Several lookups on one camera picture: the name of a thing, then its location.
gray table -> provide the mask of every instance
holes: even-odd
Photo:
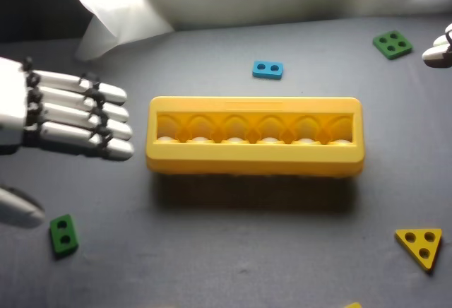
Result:
[[[72,59],[78,40],[0,45],[37,69],[86,70],[123,87],[136,155],[108,162],[24,148],[0,158],[0,182],[31,193],[47,219],[71,213],[81,247],[51,255],[48,226],[0,227],[0,306],[95,308],[449,307],[452,301],[452,70],[421,54],[452,16],[364,18],[178,32]],[[414,52],[371,44],[397,29]],[[281,81],[251,77],[281,61]],[[367,144],[351,182],[296,177],[159,177],[145,167],[158,95],[353,96]],[[441,227],[426,275],[395,229]]]

yellow egg carton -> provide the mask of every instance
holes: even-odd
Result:
[[[148,168],[165,174],[361,172],[361,103],[351,97],[156,97]]]

yellow block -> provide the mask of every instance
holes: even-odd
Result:
[[[395,231],[395,238],[427,272],[433,268],[441,235],[442,230],[439,228],[400,229]]]
[[[351,97],[156,97],[148,168],[167,174],[361,172],[361,103]]]

blue rectangular block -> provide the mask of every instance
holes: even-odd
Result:
[[[283,69],[284,66],[282,63],[255,61],[253,66],[253,76],[280,80],[281,77],[283,77]]]

green square block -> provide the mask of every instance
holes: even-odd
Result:
[[[412,44],[395,30],[374,37],[373,43],[387,59],[397,59],[412,51]]]
[[[78,248],[76,229],[70,215],[50,221],[50,236],[56,257],[72,254]]]

